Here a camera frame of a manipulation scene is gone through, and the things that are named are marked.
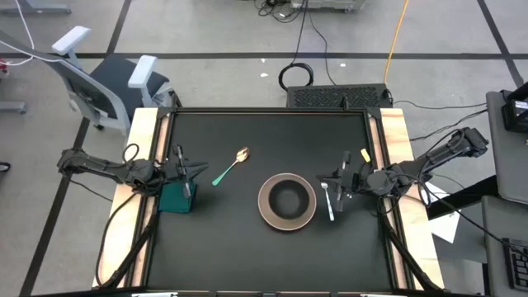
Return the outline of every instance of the brown ceramic bowl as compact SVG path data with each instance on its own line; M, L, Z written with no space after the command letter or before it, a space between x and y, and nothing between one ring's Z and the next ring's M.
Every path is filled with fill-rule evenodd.
M292 173L270 177L258 192L258 209L273 228L294 231L314 216L317 201L311 185Z

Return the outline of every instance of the chair armrest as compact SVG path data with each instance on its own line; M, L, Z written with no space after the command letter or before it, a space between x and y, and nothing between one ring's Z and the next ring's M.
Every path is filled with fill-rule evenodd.
M65 55L70 50L73 50L75 45L81 42L90 31L92 31L92 29L83 26L75 26L70 32L66 33L61 39L51 45L51 48L55 53Z
M134 72L129 79L129 87L131 88L143 88L147 87L147 82L149 81L150 74L154 69L154 65L158 58L142 55L138 61L138 64L135 66Z

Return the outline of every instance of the chair wheel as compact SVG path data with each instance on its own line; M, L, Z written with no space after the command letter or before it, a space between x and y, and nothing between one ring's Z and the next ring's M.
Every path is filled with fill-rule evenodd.
M11 169L11 164L7 162L0 162L0 172L8 172Z

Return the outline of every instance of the metal table leg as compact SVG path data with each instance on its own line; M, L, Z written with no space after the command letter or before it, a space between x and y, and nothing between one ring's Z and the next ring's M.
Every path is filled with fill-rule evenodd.
M0 102L0 112L3 111L17 111L18 113L25 114L27 111L27 105L24 102L5 101Z
M31 0L18 0L20 3L22 13L34 14L34 13L72 13L71 10L65 4L35 4ZM18 14L17 6L0 6L0 13L5 14Z

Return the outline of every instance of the black cable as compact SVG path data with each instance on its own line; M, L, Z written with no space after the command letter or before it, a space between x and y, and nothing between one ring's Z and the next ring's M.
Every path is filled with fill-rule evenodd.
M455 129L455 130L452 130L451 132L449 132L448 134L442 136L440 139L438 139L438 141L435 142L435 144L433 144L425 153L424 155L427 155L428 153L430 153L436 146L438 146L438 144L440 144L442 141L444 141L444 139L448 138L449 136L455 134L455 133L460 133L460 139L459 139L459 142L457 142L456 144L453 145L454 148L456 148L457 146L459 146L462 141L464 141L464 137L465 137L465 132L462 130L462 129Z
M161 181L161 182L158 183L158 186L156 188L152 189L150 192L144 192L142 194L144 196L147 196L147 197L155 196L156 194L159 194L161 192L162 187L163 187L163 182ZM99 276L97 275L97 272L99 270L99 263L101 261L101 255L102 255L102 251L103 251L104 245L105 245L105 239L106 239L106 233L108 232L108 226L110 226L110 222L114 219L114 215L117 213L117 211L119 211L123 206L125 206L127 203L129 203L132 200L132 198L135 195L137 195L137 194L138 193L134 193L132 196L127 198L127 200L125 200L125 202L123 202L123 204L120 205L112 213L111 217L108 219L108 222L106 222L105 230L103 232L103 239L102 239L101 246L100 246L100 249L99 249L99 255L97 257L97 265L96 265L96 281L97 281L97 284L100 287L111 287L111 286L113 286L115 288L115 287L117 287L119 285L120 279L125 275L125 269L128 269L128 267L130 267L130 263L131 263L132 259L137 256L137 252L139 252L140 248L143 246L144 241L146 239L148 239L148 237L152 234L152 231L153 231L152 227L153 227L154 221L155 221L156 216L157 216L156 215L156 211L153 211L153 213L150 215L150 219L148 219L147 226L145 226L143 232L141 233L141 235L139 235L138 241L132 244L132 246L130 247L129 253L126 255L126 257L123 260L123 262L112 273L112 276L110 277L110 279L107 280L105 283L103 283L101 285L101 280L98 279ZM157 209L158 209L158 200L154 200L153 210L157 210Z
M321 36L321 38L324 41L324 66L326 67L328 78L333 83L333 85L336 86L337 85L336 82L333 81L332 76L330 75L330 71L328 71L328 57L327 57L328 42L327 42L327 39L324 38L323 34L321 34L321 32L319 32L319 30L315 27L314 20L312 20L312 12L308 11L308 14L309 14L310 23L312 23L313 29L317 32L317 34L319 34L319 36Z
M417 177L400 173L396 174L394 178L396 177L408 177L413 179L414 181L418 182L419 184L423 184L423 181L420 181ZM402 242L402 240L399 238L398 234L396 233L396 230L390 225L389 218L387 217L387 214L393 211L393 209L398 205L399 200L403 197L403 193L400 193L398 195L398 198L394 201L394 198L391 197L391 200L393 200L393 206L390 208L390 210L387 210L386 212L382 212L380 208L380 202L383 200L381 197L378 199L378 213L379 215L382 215L381 221L388 232L387 236L389 236L389 239L391 243L398 249L400 255L402 255L403 260L408 265L411 272L415 275L420 285L424 288L424 290L438 290L442 291L442 288L437 286L432 280L427 276L427 274L423 271L423 269L420 267L420 265L416 262L413 255L409 252L405 244Z
M425 187L426 184L425 182L422 181L421 179L421 173L420 175L418 175L418 177L415 177L415 176L412 176L410 174L405 174L405 173L399 173L399 174L396 174L394 175L394 177L407 177L407 178L410 178L410 179L413 179L414 181L416 181L416 183L418 184L418 194L420 196L420 201L423 203L423 205L426 207L426 208L429 208L431 206L431 195L429 195L429 193L426 191L426 195L427 195L427 201L425 201L422 197L422 191L420 189L420 186L422 187Z
M300 40L301 40L301 37L303 36L304 19L306 18L306 12L308 11L308 0L303 0L303 3L302 3L302 5L301 5L301 7L299 9L299 11L301 9L303 9L303 6L304 6L305 3L306 3L306 7L304 8L303 21L300 24L299 38L297 39L297 48L295 48L294 59L293 59L293 61L291 61L290 64L295 63L295 59L297 59L297 54L299 53Z
M126 159L125 158L125 155L126 155L126 152L131 148L131 147L136 147L136 150L135 150L135 153L134 153L134 156L132 156L130 159ZM127 163L131 163L136 157L138 157L138 153L139 153L139 146L137 144L129 144L125 147L125 149L123 149L123 153L121 153L121 160L123 160L123 163L124 164L127 164Z
M130 269L130 266L134 263L136 257L143 249L143 246L152 237L154 230L156 229L156 224L158 222L158 200L154 200L153 212L148 218L148 223L144 226L143 231L138 236L135 243L130 247L129 252L126 254L125 258L121 264L114 270L110 278L100 286L100 288L105 289L116 289L120 284L123 277L125 277L127 271Z
M454 212L457 212L461 217L463 217L464 219L466 219L468 222L470 222L473 226L477 227L478 229L482 230L484 233L486 233L487 235L489 235L491 238L497 240L500 244L504 245L504 246L507 246L509 247L512 251L514 252L518 252L520 253L522 256L524 257L528 257L528 254L526 254L525 252L519 250L515 245L513 244L510 244L510 243L507 243L505 242L504 240L500 239L497 235L489 232L486 228L482 227L481 225L477 224L475 221L473 221L472 219L470 219L467 215L465 214L462 214L462 212L460 210L457 210L453 205L451 205L450 203L448 202L445 202L443 201L442 199L438 198L438 196L436 196L431 190L429 190L427 187L426 187L426 191L429 191L433 196L435 196L438 201L440 201L443 205L447 206L448 208L450 208L451 210L453 210Z
M450 180L450 181L454 182L455 184L459 185L462 188L462 190L465 189L465 186L463 186L461 183L457 182L455 179L453 179L451 177L447 177L445 175L441 175L441 174L438 174L438 173L432 173L432 175L435 176L435 177L443 177L443 178L445 178L447 180Z
M420 136L420 137L415 137L413 139L410 139L409 141L428 139L429 137L433 136L434 134L438 134L438 133L444 132L445 130L448 130L449 128L453 128L453 127L457 126L458 124L462 123L465 120L469 120L471 118L474 118L475 116L482 115L486 111L488 111L488 109L474 112L474 113L472 113L470 115L467 115L467 116L463 117L462 119L458 120L456 123L454 123L452 125L443 126L440 129L431 132L430 134L427 134L427 135L424 135L424 136Z
M284 73L286 73L286 71L290 70L293 67L302 68L306 70L306 72L308 72L309 80L305 86L311 86L314 84L314 71L312 70L312 68L306 63L296 63L295 62L295 60L297 59L297 54L299 53L300 40L301 40L301 37L303 36L304 19L306 18L306 12L308 11L308 0L303 1L303 4L301 5L300 10L302 10L304 4L306 4L306 7L304 8L303 21L300 25L299 39L297 39L297 48L295 49L294 59L291 61L290 65L284 67L279 73L279 85L283 90L287 92L288 92L288 87L284 84L284 81L283 81Z
M389 99L389 103L390 103L391 105L394 104L393 93L390 92L389 89L385 89L385 90L383 91L383 93L382 93L382 96L383 96L383 98L385 98L385 99Z
M276 14L279 14L279 12L282 11L282 8L287 4L287 1L270 1L270 0L264 0L262 1L260 7L257 5L257 0L253 0L253 5L256 9L258 9L258 16L260 17L267 17L267 16L273 16L277 21L281 23L290 23L294 21L300 14L299 10L292 10L290 13L286 15L282 15L279 17L276 16Z
M105 228L104 228L104 230L102 232L101 246L99 247L99 254L97 255L97 262L96 262L96 282L97 282L98 285L102 285L101 279L99 278L99 265L101 263L102 252L103 252L103 250L105 248L106 233L108 232L108 228L110 227L110 223L112 222L112 220L114 219L116 214L123 207L125 207L125 205L127 205L132 200L132 198L134 198L136 195L137 195L137 193L134 193L130 197L128 197L121 205L119 205L114 210L114 212L110 215L110 218L108 219L108 221L106 221Z
M388 215L390 214L393 210L394 210L394 207L396 207L396 205L398 205L400 199L402 199L403 196L398 196L398 198L390 198L391 199L391 202L393 202L393 206L389 209L389 210L386 210L386 211L383 211L381 209L381 204L380 202L383 202L384 198L383 197L380 197L378 198L378 201L376 203L376 207L378 208L378 215Z
M97 193L96 191L90 189L89 187L83 185L82 183L80 183L80 182L78 182L78 181L74 181L74 180L72 180L72 179L70 179L69 181L72 182L72 183L75 184L75 185L78 185L78 186L83 187L83 188L86 189L87 191L91 192L91 193L94 194L94 195L97 195L97 196L101 197L101 198L104 199L104 200L108 200L108 201L112 202L112 199L107 198L107 197L103 196L102 194Z
M411 104L417 108L423 108L423 109L429 109L429 110L435 110L435 111L438 111L438 110L445 110L445 109L463 109L463 108L472 108L472 107L479 107L479 106L485 106L486 103L481 103L481 104L475 104L475 105L472 105L472 106L439 106L439 107L433 107L433 106L419 106L418 104L412 102L412 101L407 101L407 100L398 100L398 101L395 101L394 104L396 103L408 103L408 104Z

